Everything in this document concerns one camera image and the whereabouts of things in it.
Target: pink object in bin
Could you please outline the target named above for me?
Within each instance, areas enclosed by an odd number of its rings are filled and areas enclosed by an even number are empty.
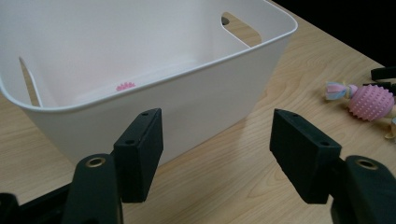
[[[130,89],[130,88],[132,88],[132,87],[135,87],[136,85],[133,83],[133,82],[124,82],[124,83],[121,83],[117,88],[116,88],[116,90],[117,91],[123,91],[123,90],[127,90],[127,89]]]

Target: dog toy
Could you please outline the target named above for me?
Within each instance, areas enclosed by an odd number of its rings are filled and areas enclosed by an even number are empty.
[[[347,106],[349,112],[359,119],[369,121],[381,118],[392,119],[391,133],[388,133],[386,137],[396,137],[396,110],[391,92],[376,85],[358,88],[355,85],[344,85],[338,82],[326,83],[327,100],[337,100],[343,97],[349,99]]]
[[[130,89],[132,87],[135,87],[135,84],[133,82],[124,82],[124,83],[121,83],[119,86],[117,86],[116,90],[123,91],[123,90]]]

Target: brass insert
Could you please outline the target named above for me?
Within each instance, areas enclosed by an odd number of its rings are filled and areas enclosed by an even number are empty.
[[[90,168],[94,168],[94,167],[98,167],[103,165],[106,162],[105,158],[101,158],[101,157],[96,157],[96,158],[92,158],[90,160],[88,160],[85,165],[90,167]]]
[[[378,169],[378,166],[375,165],[375,163],[372,163],[371,161],[367,161],[367,160],[364,160],[364,159],[356,160],[356,163],[359,166],[361,166],[361,167],[363,167],[365,169],[368,169],[368,170],[377,170]]]

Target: bin handle hole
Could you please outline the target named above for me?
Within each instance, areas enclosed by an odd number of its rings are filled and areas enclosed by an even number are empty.
[[[250,47],[254,47],[262,43],[262,37],[256,30],[243,21],[240,21],[230,12],[224,12],[221,15],[221,24],[224,29]]]

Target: wood grain surface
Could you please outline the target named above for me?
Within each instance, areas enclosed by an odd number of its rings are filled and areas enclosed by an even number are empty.
[[[362,155],[396,174],[396,144],[384,138],[389,120],[361,121],[347,100],[323,98],[326,81],[370,82],[381,64],[293,17],[299,28],[252,112],[162,165],[148,200],[123,205],[125,223],[332,223],[332,198],[304,203],[269,150],[275,108],[316,125],[343,146],[343,159]],[[4,96],[0,108],[0,192],[26,203],[69,183],[74,166]]]

